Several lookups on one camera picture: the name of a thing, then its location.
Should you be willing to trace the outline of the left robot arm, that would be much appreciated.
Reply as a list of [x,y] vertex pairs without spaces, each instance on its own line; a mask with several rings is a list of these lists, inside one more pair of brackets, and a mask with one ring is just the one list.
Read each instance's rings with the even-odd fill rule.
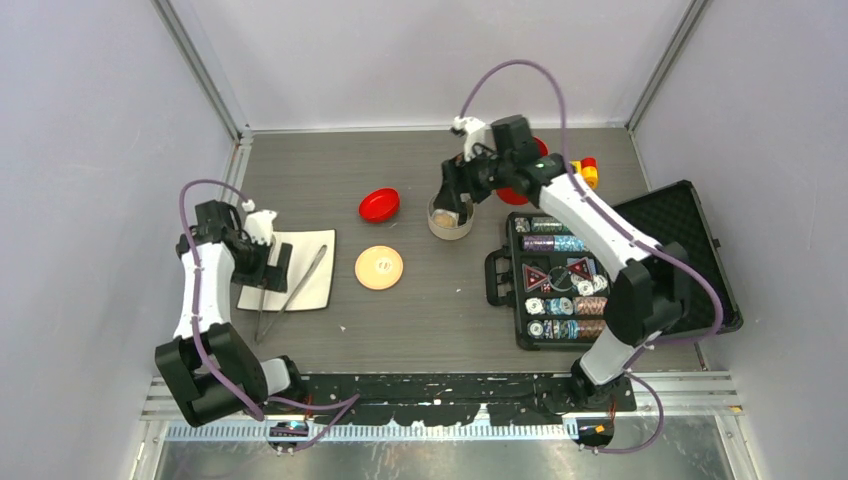
[[307,389],[293,378],[293,362],[259,361],[231,323],[232,286],[288,289],[293,247],[274,238],[276,212],[241,217],[234,205],[211,200],[195,214],[176,245],[185,273],[178,326],[154,354],[162,379],[192,427],[238,411],[259,418],[267,399],[284,414],[298,412]]

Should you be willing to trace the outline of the yellow tape measure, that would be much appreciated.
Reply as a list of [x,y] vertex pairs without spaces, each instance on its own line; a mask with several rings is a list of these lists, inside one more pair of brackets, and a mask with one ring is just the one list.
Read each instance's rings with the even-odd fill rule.
[[575,168],[590,189],[595,190],[599,184],[599,170],[597,160],[594,157],[585,157],[581,160],[573,160],[571,165]]

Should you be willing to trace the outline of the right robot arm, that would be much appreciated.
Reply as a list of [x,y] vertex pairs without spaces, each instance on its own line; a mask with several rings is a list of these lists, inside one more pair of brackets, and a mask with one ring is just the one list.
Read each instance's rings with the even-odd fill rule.
[[572,400],[584,410],[598,409],[639,349],[687,314],[685,249],[675,242],[662,245],[633,227],[561,154],[542,154],[524,116],[491,125],[456,117],[450,130],[462,138],[463,149],[441,164],[437,213],[462,221],[468,201],[479,204],[510,187],[563,223],[608,273],[611,291],[602,315],[607,327],[571,368]]

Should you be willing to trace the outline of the steel round lunch container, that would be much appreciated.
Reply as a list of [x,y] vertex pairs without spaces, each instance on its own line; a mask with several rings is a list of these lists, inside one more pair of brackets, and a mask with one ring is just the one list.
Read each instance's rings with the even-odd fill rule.
[[465,237],[472,229],[475,218],[475,205],[468,194],[460,196],[465,213],[460,214],[436,207],[433,195],[427,204],[427,224],[431,233],[446,241],[455,241]]

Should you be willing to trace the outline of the beige bun food piece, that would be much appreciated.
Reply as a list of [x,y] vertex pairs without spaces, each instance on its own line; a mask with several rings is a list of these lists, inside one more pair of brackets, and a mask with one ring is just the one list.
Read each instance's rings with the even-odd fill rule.
[[438,228],[455,229],[458,227],[458,214],[456,212],[437,209],[431,214],[430,220]]

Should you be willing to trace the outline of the white square plate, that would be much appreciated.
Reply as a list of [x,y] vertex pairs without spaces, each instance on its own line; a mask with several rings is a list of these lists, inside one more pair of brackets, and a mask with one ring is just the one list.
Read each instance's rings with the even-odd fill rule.
[[274,232],[275,244],[286,242],[293,245],[289,265],[289,290],[286,293],[266,291],[265,311],[279,312],[288,294],[302,278],[319,248],[326,244],[328,250],[311,280],[288,306],[287,312],[311,311],[326,308],[329,304],[333,282],[336,230]]

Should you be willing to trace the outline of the aluminium frame rail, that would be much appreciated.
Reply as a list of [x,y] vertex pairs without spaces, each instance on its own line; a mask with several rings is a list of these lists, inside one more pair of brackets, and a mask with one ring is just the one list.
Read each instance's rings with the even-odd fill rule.
[[261,421],[237,412],[201,427],[183,420],[163,380],[151,383],[138,431],[141,458],[167,441],[259,442],[281,450],[320,441],[571,440],[607,442],[626,421],[744,413],[726,372],[640,373],[584,407],[563,374],[312,374],[302,406],[273,402]]

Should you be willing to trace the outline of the metal tongs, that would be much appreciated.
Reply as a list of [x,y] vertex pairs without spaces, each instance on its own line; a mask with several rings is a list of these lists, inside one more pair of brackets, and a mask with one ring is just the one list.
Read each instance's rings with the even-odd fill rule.
[[[282,308],[279,311],[280,315],[282,315],[283,313],[286,312],[288,306],[292,303],[293,300],[295,300],[297,298],[297,296],[300,294],[300,292],[305,288],[307,283],[311,280],[315,271],[318,269],[321,262],[323,261],[323,258],[325,257],[327,250],[328,250],[328,246],[326,244],[322,245],[319,248],[319,250],[315,254],[312,262],[310,263],[308,269],[306,270],[306,272],[304,273],[302,278],[295,285],[295,287],[292,289],[292,291],[288,294],[286,302],[283,304]],[[271,328],[273,327],[273,325],[275,323],[275,319],[272,319],[272,320],[269,320],[266,324],[263,324],[263,314],[264,314],[264,311],[265,311],[265,296],[266,296],[266,290],[262,290],[260,298],[259,298],[260,304],[259,304],[259,310],[258,310],[258,315],[257,315],[257,326],[256,326],[256,329],[255,329],[255,334],[254,334],[254,341],[257,345],[259,345],[262,342],[262,340],[269,333],[269,331],[271,330]]]

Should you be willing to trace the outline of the red tall cup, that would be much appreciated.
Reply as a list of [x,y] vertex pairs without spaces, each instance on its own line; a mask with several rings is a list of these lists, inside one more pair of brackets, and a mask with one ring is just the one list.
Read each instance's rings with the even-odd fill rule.
[[[546,156],[549,153],[547,144],[536,136],[534,136],[533,139],[539,149],[540,154],[542,156]],[[522,206],[529,203],[529,200],[525,196],[517,193],[511,187],[497,189],[495,193],[501,201],[508,205]]]

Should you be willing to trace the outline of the red round lid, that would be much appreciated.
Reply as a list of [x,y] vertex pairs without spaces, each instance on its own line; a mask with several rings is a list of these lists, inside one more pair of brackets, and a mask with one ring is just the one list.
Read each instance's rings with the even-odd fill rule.
[[390,187],[369,193],[358,207],[359,216],[368,223],[382,223],[391,219],[400,208],[400,194]]

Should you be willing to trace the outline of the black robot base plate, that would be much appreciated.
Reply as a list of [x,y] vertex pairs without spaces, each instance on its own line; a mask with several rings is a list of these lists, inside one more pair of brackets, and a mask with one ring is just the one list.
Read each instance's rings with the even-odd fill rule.
[[607,418],[611,413],[636,410],[631,383],[619,382],[580,407],[567,391],[568,376],[550,373],[452,374],[307,374],[285,398],[310,408],[270,402],[263,412],[303,415],[326,425],[337,410],[319,412],[356,395],[358,399],[340,420],[341,425],[400,426],[422,424],[466,426],[481,413],[493,426],[553,425],[567,413]]

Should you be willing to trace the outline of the black poker chip case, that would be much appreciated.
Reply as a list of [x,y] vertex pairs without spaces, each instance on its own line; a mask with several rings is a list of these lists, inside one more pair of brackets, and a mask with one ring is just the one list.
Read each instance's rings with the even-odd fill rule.
[[[652,259],[653,275],[664,274],[688,287],[683,317],[663,332],[666,338],[698,337],[714,326],[719,334],[744,323],[709,230],[694,185],[679,181],[615,206],[641,232],[668,246],[713,288],[717,301],[680,268]],[[511,308],[515,339],[525,350],[587,350],[605,330],[605,302],[614,284],[601,262],[562,222],[541,212],[513,212],[505,244],[485,259],[485,288],[492,306]]]

